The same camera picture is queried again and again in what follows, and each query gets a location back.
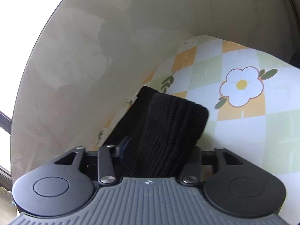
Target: beige curved panel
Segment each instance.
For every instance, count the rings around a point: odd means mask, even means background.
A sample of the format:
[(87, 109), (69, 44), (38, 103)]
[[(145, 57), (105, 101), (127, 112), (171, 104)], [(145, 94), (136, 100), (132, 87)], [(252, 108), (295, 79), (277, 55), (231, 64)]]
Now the beige curved panel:
[(289, 60), (288, 0), (63, 0), (29, 58), (13, 116), (13, 180), (99, 131), (180, 42), (211, 35)]

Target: window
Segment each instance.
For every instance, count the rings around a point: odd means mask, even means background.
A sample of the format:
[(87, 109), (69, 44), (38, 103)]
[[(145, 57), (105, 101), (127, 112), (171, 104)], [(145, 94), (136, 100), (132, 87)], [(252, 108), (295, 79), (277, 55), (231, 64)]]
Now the window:
[(60, 2), (0, 0), (0, 169), (9, 173), (10, 124), (21, 77), (37, 38)]

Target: knit sock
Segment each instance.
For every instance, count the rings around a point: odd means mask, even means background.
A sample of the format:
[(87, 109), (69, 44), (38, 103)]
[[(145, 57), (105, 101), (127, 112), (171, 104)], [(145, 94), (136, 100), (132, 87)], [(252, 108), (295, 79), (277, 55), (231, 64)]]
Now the knit sock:
[(188, 100), (143, 87), (104, 145), (131, 138), (117, 178), (178, 176), (203, 133), (206, 108)]

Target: yellow flower center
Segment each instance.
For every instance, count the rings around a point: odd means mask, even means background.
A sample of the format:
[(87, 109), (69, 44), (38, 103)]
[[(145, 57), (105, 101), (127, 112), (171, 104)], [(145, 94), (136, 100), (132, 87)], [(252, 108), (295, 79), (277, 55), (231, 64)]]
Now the yellow flower center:
[(238, 90), (243, 90), (247, 87), (248, 83), (246, 80), (240, 80), (237, 84), (236, 84), (236, 88)]

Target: silver bolt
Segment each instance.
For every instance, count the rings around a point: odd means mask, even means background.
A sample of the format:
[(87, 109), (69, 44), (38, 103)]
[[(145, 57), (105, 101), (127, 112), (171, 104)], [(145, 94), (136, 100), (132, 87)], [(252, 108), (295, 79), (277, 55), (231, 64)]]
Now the silver bolt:
[(100, 179), (100, 181), (104, 184), (111, 184), (116, 180), (113, 176), (105, 176)]
[(194, 184), (198, 181), (198, 179), (194, 176), (187, 176), (182, 179), (182, 181), (186, 184)]

